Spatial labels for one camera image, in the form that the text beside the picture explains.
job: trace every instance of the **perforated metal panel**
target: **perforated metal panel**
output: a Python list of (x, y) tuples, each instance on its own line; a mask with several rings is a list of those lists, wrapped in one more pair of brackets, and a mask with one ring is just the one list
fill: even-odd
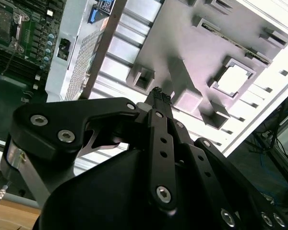
[(88, 70), (91, 59), (95, 55), (96, 45), (98, 44), (101, 35), (100, 31), (95, 31), (83, 39), (79, 56), (72, 73), (72, 79), (65, 97), (66, 101), (77, 100), (75, 97), (82, 88), (85, 74)]

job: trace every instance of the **green circuit board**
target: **green circuit board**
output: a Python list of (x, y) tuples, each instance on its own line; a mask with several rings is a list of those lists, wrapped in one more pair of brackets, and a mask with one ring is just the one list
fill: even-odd
[(0, 0), (0, 51), (6, 52), (12, 62), (15, 57), (23, 60), (20, 66), (26, 62), (35, 65), (35, 72), (41, 70), (41, 75), (47, 77), (65, 1)]

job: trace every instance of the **mounting hole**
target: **mounting hole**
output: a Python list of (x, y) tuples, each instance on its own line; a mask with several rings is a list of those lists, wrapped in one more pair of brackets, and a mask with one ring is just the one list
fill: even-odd
[(207, 177), (211, 177), (211, 174), (210, 174), (209, 172), (205, 172), (205, 175), (206, 175)]
[(165, 144), (167, 143), (167, 140), (165, 140), (164, 138), (160, 138), (160, 140)]
[(161, 156), (164, 157), (164, 158), (168, 157), (167, 153), (164, 152), (164, 151), (161, 151), (160, 154), (161, 154)]

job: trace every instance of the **black cable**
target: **black cable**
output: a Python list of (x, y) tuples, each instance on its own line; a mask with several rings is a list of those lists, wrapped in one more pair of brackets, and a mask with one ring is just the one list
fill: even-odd
[(277, 145), (280, 144), (280, 146), (282, 147), (282, 150), (283, 150), (284, 154), (287, 156), (287, 153), (286, 153), (286, 151), (285, 151), (285, 148), (284, 148), (282, 142), (280, 142), (280, 140), (279, 140), (278, 138), (276, 138), (276, 140), (277, 140)]
[(272, 136), (272, 141), (271, 141), (271, 144), (270, 144), (270, 149), (272, 149), (274, 147), (274, 144), (275, 144), (275, 141), (276, 141), (276, 138), (277, 138), (277, 132), (278, 132), (278, 127), (279, 127), (279, 124), (281, 123), (282, 121), (282, 116), (284, 114), (284, 110), (285, 110), (285, 103), (282, 104), (282, 107), (280, 108), (279, 110), (279, 113), (278, 113), (278, 118), (277, 118), (277, 121), (276, 121), (276, 126), (274, 128), (274, 132), (273, 132), (273, 136)]

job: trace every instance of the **motherboard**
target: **motherboard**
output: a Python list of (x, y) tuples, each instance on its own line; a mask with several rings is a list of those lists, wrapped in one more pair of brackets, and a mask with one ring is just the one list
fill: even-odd
[(0, 74), (46, 84), (66, 0), (0, 0)]

